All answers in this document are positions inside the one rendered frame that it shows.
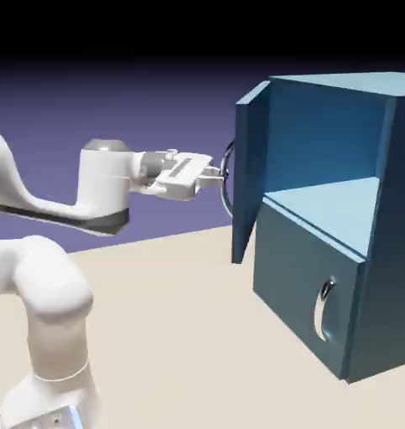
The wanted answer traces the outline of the blue hinged cabinet door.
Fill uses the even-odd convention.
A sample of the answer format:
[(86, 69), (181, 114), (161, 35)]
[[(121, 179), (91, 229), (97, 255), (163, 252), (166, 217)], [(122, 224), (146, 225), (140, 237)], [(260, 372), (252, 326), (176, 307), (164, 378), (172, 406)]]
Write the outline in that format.
[(265, 80), (236, 103), (231, 262), (242, 263), (264, 193), (271, 88)]

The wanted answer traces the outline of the blue cabinet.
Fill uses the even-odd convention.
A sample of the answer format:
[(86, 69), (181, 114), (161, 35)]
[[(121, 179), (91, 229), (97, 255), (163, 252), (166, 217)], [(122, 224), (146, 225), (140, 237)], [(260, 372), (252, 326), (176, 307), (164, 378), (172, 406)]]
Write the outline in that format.
[(272, 202), (364, 259), (345, 378), (405, 364), (405, 73), (271, 80)]

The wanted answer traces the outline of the blue closed cabinet door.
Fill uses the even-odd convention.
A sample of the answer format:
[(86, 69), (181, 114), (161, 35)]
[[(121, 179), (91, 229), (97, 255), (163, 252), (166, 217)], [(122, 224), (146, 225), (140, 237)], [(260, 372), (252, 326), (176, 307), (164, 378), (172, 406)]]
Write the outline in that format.
[[(272, 202), (257, 217), (254, 292), (338, 378), (345, 378), (356, 284), (364, 259)], [(314, 331), (314, 305), (323, 283), (337, 283), (328, 297), (323, 328)]]

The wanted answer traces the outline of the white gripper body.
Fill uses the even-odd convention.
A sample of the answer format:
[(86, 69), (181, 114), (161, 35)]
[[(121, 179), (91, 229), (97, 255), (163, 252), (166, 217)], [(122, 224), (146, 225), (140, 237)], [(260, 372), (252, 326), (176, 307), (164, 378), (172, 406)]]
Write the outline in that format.
[(186, 201), (195, 197), (196, 183), (207, 167), (212, 156), (192, 152), (178, 152), (172, 157), (171, 168), (162, 170), (156, 178), (154, 194), (165, 199)]

